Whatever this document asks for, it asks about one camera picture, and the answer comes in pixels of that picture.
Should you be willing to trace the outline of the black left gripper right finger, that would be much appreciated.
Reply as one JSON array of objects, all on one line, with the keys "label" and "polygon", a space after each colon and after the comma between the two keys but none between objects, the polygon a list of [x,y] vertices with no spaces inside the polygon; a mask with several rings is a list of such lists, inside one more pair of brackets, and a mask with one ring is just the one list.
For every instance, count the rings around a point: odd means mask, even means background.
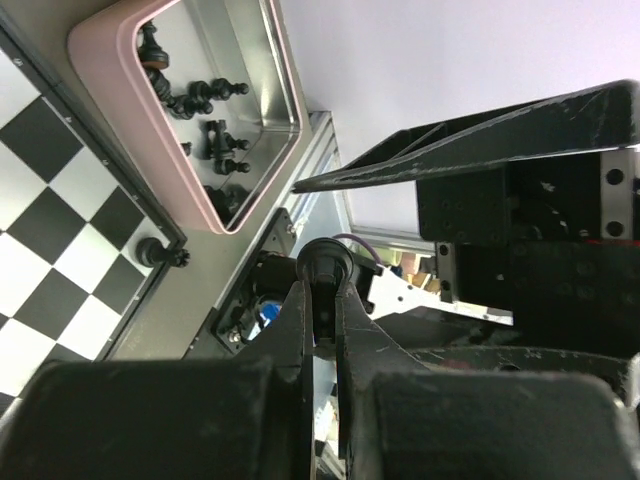
[{"label": "black left gripper right finger", "polygon": [[341,453],[351,479],[635,479],[639,433],[594,377],[432,371],[335,299]]}]

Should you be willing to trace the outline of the black chess piece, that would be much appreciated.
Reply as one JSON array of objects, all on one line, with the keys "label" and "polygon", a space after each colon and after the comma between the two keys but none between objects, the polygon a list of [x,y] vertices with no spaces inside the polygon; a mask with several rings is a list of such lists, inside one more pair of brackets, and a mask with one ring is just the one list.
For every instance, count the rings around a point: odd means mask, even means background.
[{"label": "black chess piece", "polygon": [[314,353],[325,360],[336,354],[336,295],[350,281],[353,270],[352,254],[333,238],[314,239],[297,256],[298,279],[310,291]]},{"label": "black chess piece", "polygon": [[188,250],[164,247],[155,237],[146,237],[139,241],[135,247],[135,256],[140,264],[149,268],[162,263],[175,268],[184,268],[191,258]]}]

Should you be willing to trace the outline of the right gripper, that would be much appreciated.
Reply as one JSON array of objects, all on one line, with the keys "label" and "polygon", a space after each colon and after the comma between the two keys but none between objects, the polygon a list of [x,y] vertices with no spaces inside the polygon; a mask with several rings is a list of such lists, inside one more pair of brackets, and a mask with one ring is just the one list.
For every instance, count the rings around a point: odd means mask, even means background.
[{"label": "right gripper", "polygon": [[639,84],[624,79],[401,129],[293,191],[421,180],[419,232],[447,294],[510,311],[528,336],[635,345],[639,154],[621,148],[638,142]]}]

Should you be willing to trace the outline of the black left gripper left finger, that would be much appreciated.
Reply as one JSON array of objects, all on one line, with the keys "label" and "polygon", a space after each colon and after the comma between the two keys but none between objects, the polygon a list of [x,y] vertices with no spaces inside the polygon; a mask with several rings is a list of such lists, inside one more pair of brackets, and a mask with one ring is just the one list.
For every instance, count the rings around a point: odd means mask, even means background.
[{"label": "black left gripper left finger", "polygon": [[60,362],[1,438],[5,479],[310,479],[312,309],[279,317],[227,360]]}]

